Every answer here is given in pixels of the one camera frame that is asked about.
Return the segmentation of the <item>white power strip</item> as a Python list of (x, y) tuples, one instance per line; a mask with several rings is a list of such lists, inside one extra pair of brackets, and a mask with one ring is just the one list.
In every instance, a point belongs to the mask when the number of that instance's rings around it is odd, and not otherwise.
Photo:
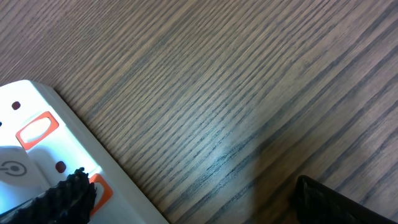
[(165, 218), (53, 88), (29, 80), (1, 87), (1, 147), (23, 148), (50, 187), (84, 168), (96, 198), (91, 223), (164, 223)]

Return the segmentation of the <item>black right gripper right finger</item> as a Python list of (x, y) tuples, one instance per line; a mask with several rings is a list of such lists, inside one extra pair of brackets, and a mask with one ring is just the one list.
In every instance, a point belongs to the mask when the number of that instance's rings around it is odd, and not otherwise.
[(291, 204), (305, 224), (397, 224), (306, 175), (298, 177)]

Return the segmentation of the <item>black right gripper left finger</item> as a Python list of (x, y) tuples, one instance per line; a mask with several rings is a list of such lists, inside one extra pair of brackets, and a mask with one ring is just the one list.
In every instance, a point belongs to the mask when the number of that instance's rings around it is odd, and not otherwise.
[(81, 167), (38, 197), (1, 214), (1, 223), (87, 224), (95, 198), (95, 185)]

